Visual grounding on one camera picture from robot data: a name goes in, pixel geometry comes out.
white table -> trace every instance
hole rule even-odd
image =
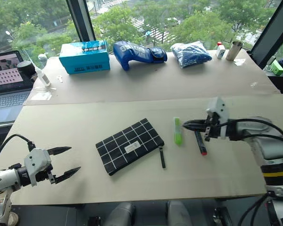
[[[265,192],[264,180],[246,142],[211,139],[208,155],[199,152],[194,134],[183,130],[184,144],[173,141],[174,116],[206,118],[208,98],[118,103],[24,106],[9,135],[19,133],[37,147],[71,146],[52,157],[53,173],[81,166],[70,179],[27,186],[12,194],[15,205],[74,204],[128,200],[228,197]],[[283,129],[283,95],[225,97],[231,118],[264,116]],[[165,142],[166,169],[159,151],[143,156],[109,176],[95,144],[148,118]],[[22,163],[26,142],[13,139],[0,154],[0,169]]]
[[[114,55],[110,55],[110,71],[69,75],[57,57],[48,60],[44,69],[52,88],[50,100],[31,100],[40,91],[37,80],[25,105],[75,104],[115,101],[169,100],[183,98],[239,96],[280,93],[245,50],[237,58],[245,58],[241,66],[227,61],[226,55],[201,65],[181,69],[173,53],[162,64],[129,62],[124,71]]]

blue boxing glove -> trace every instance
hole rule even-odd
[[[113,45],[113,52],[125,71],[129,70],[128,62],[136,60],[145,63],[162,63],[167,60],[162,48],[144,48],[134,43],[118,41]]]

laptop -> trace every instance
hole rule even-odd
[[[33,88],[30,78],[17,69],[22,61],[19,51],[0,53],[0,124],[16,120]]]

laptop keyboard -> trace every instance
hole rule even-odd
[[[8,97],[0,97],[0,108],[22,105],[23,102],[27,99],[28,95],[29,93],[15,93],[14,95]]]

white label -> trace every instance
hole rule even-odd
[[[135,141],[134,143],[128,145],[127,147],[125,147],[125,151],[127,153],[134,151],[136,148],[139,148],[141,145],[138,141]]]

